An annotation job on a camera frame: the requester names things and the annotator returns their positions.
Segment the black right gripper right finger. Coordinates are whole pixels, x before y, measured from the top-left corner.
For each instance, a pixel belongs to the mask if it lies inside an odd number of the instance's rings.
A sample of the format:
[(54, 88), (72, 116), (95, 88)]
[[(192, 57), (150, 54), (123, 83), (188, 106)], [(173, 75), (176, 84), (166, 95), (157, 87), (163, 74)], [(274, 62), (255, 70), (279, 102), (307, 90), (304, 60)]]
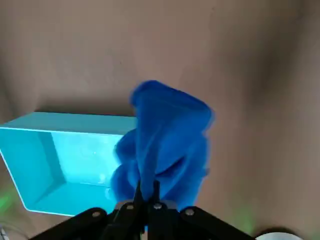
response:
[(147, 205), (149, 240), (253, 240), (254, 238), (196, 206), (178, 211), (160, 201), (160, 182), (154, 181)]

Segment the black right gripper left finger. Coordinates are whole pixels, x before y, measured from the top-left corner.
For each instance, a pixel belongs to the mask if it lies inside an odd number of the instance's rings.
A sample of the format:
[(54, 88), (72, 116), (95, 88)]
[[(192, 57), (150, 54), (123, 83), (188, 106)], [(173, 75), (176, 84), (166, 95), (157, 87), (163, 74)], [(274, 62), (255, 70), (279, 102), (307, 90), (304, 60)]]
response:
[(35, 236), (33, 240), (140, 240), (145, 233), (144, 200), (140, 185), (134, 198), (111, 213), (93, 207)]

